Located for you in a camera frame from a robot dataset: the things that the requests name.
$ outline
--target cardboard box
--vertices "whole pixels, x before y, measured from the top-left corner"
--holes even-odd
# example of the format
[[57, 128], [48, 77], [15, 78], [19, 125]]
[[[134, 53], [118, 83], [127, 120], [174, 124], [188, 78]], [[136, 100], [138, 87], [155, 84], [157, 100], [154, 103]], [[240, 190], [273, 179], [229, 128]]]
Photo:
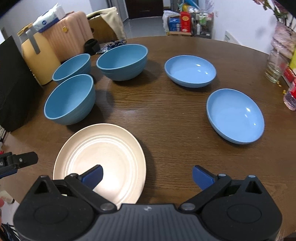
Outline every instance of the cardboard box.
[[181, 14], [181, 32], [191, 33], [191, 15], [188, 12], [180, 12]]
[[179, 32], [180, 31], [180, 18], [171, 18], [168, 23], [170, 31]]
[[290, 86], [290, 84], [296, 79], [296, 51], [292, 57], [290, 65], [286, 68], [285, 72], [283, 73], [283, 78], [288, 86]]
[[286, 81], [286, 83], [288, 84], [288, 86], [290, 86], [290, 84], [296, 79], [296, 74], [294, 73], [294, 71], [288, 66], [286, 68], [286, 71], [283, 73], [283, 78]]

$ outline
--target white bag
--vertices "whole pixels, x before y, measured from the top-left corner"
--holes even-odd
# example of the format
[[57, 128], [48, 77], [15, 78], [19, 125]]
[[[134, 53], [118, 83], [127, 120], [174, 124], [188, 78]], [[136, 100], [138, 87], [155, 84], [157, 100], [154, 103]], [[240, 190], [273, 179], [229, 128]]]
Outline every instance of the white bag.
[[173, 18], [177, 16], [180, 16], [180, 13], [169, 11], [169, 10], [163, 11], [163, 28], [165, 29], [166, 33], [170, 31], [168, 27], [168, 18]]

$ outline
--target wooden table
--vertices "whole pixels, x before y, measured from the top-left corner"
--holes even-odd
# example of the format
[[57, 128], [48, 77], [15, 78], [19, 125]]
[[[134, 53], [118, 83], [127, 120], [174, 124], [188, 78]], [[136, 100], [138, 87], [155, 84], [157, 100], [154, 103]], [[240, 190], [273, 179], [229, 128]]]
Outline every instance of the wooden table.
[[[283, 103], [283, 88], [264, 76], [267, 55], [226, 42], [187, 37], [129, 39], [148, 47], [145, 70], [135, 79], [113, 82], [96, 68], [96, 104], [82, 122], [61, 126], [47, 120], [43, 106], [56, 84], [44, 86], [37, 112], [26, 125], [6, 139], [4, 151], [14, 154], [35, 151], [36, 165], [1, 180], [18, 201], [41, 174], [52, 177], [55, 159], [68, 138], [95, 123], [112, 123], [130, 131], [140, 142], [147, 162], [145, 187], [140, 203], [180, 204], [200, 189], [191, 178], [194, 165], [234, 179], [257, 175], [283, 214], [282, 232], [296, 230], [296, 114]], [[165, 74], [164, 63], [181, 54], [209, 60], [217, 77], [207, 87], [186, 89]], [[206, 115], [206, 100], [219, 88], [233, 88], [250, 96], [265, 118], [263, 136], [250, 145], [222, 139]]]

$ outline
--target plastic bottle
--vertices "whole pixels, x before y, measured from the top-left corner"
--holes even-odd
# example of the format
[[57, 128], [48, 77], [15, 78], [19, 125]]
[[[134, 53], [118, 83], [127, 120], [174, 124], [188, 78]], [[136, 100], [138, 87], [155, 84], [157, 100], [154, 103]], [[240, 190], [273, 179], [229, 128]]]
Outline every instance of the plastic bottle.
[[296, 80], [291, 83], [288, 92], [284, 95], [284, 103], [290, 110], [296, 110]]
[[196, 35], [200, 35], [200, 24], [196, 25]]

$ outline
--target ridged plate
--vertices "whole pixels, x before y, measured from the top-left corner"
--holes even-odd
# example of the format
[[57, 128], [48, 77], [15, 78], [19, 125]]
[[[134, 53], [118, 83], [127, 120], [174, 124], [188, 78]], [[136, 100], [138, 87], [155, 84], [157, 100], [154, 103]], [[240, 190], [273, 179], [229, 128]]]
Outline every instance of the ridged plate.
[[57, 156], [53, 178], [82, 174], [97, 164], [104, 177], [96, 193], [117, 208], [138, 201], [146, 180], [145, 156], [136, 138], [120, 126], [95, 124], [75, 133]]

